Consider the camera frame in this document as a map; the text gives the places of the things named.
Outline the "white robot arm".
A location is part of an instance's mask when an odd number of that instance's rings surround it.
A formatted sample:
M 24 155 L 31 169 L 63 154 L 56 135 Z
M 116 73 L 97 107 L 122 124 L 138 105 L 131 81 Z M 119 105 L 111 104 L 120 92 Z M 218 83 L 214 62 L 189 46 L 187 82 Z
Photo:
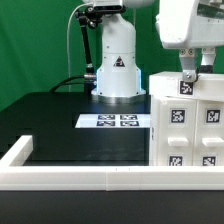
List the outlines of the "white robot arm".
M 96 72 L 97 101 L 129 103 L 145 96 L 136 65 L 136 30 L 122 14 L 159 3 L 156 28 L 165 49 L 180 51 L 182 80 L 198 79 L 195 51 L 224 46 L 224 0 L 82 0 L 86 17 L 102 26 L 102 64 Z

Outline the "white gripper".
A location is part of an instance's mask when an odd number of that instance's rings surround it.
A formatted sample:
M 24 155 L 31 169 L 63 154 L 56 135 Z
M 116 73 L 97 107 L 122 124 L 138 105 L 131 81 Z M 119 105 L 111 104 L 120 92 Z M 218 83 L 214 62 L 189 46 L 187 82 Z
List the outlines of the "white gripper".
M 184 82 L 197 80 L 193 48 L 205 47 L 199 72 L 213 73 L 215 47 L 224 46 L 224 0 L 160 0 L 156 27 L 165 49 L 180 49 Z

